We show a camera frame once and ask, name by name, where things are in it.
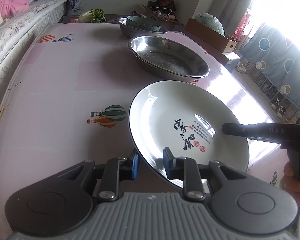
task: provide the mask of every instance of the black calligraphy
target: black calligraphy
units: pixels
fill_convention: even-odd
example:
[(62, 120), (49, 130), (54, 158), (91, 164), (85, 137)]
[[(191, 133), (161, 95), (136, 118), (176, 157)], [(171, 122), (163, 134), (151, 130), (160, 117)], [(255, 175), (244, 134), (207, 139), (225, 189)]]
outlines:
[(194, 132), (198, 134), (203, 140), (210, 144), (211, 135), (207, 133), (206, 129), (197, 121), (192, 125)]
[(189, 147), (189, 149), (191, 149), (191, 147), (194, 147), (192, 144), (191, 144), (191, 142), (190, 142), (190, 140), (194, 140), (195, 138), (194, 138), (194, 134), (192, 133), (192, 134), (190, 134), (190, 137), (188, 137), (187, 139), (183, 139), (184, 141), (185, 141), (185, 146), (183, 147), (183, 149), (186, 151), (187, 150), (187, 147)]
[(178, 128), (183, 132), (183, 133), (185, 133), (186, 132), (186, 127), (188, 127), (187, 125), (185, 125), (185, 126), (183, 126), (183, 122), (181, 122), (182, 120), (181, 119), (179, 119), (179, 120), (174, 120), (174, 122), (175, 122), (175, 124), (174, 124), (174, 128), (176, 129), (176, 130), (178, 130)]
[(173, 127), (176, 129), (176, 130), (181, 130), (181, 138), (185, 141), (185, 146), (183, 147), (183, 149), (186, 151), (188, 148), (191, 149), (193, 148), (194, 146), (192, 145), (191, 141), (194, 140), (194, 134), (190, 134), (190, 137), (186, 138), (185, 139), (183, 138), (185, 135), (184, 133), (187, 131), (186, 128), (189, 127), (188, 125), (183, 125), (183, 122), (182, 122), (182, 119), (179, 119), (179, 120), (174, 120), (175, 124), (173, 125)]

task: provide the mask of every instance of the metal screw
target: metal screw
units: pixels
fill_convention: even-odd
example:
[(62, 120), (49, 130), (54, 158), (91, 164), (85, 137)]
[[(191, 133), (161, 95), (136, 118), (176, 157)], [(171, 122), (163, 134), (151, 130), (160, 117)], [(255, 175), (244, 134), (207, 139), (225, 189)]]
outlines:
[(203, 198), (203, 194), (200, 191), (189, 191), (187, 196), (191, 199), (200, 199)]
[(110, 199), (115, 197), (115, 193), (110, 190), (101, 191), (99, 196), (104, 199)]

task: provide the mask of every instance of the hot air balloon print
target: hot air balloon print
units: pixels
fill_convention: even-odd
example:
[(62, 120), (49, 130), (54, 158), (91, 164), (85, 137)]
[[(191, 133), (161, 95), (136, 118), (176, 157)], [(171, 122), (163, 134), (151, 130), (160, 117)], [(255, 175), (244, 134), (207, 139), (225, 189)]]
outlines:
[(111, 121), (120, 122), (126, 118), (127, 112), (122, 106), (112, 105), (102, 112), (91, 112), (91, 116), (104, 116)]
[(72, 37), (69, 37), (69, 36), (66, 36), (66, 37), (62, 37), (58, 40), (53, 40), (52, 42), (57, 42), (57, 41), (72, 41), (73, 38)]
[(54, 38), (55, 38), (55, 35), (51, 35), (51, 34), (44, 35), (44, 36), (42, 36), (42, 37), (37, 41), (37, 43), (51, 41), (51, 40), (53, 40)]
[(114, 127), (118, 122), (111, 121), (104, 116), (100, 116), (97, 119), (88, 119), (87, 123), (98, 123), (98, 124), (102, 125), (103, 127), (111, 128), (111, 127)]

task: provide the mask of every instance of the mattress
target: mattress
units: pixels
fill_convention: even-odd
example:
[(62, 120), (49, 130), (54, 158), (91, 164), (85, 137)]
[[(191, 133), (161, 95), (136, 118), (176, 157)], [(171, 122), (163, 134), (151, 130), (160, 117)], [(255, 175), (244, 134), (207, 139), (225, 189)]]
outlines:
[(0, 103), (15, 69), (31, 43), (48, 23), (56, 23), (61, 19), (66, 11), (66, 1), (36, 1), (25, 14), (14, 17), (6, 23), (7, 25), (0, 27), (1, 39), (4, 39), (11, 29), (16, 30), (0, 51)]

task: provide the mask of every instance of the leafy vegetable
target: leafy vegetable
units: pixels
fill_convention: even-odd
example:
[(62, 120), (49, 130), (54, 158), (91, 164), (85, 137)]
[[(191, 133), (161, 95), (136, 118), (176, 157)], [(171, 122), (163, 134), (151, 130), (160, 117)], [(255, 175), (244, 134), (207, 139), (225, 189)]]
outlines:
[(79, 22), (81, 22), (81, 23), (88, 23), (88, 22), (106, 23), (107, 21), (106, 21), (104, 13), (105, 12), (99, 8), (85, 12), (82, 15), (80, 15)]
[(91, 12), (91, 22), (106, 23), (105, 12), (102, 9), (94, 9)]

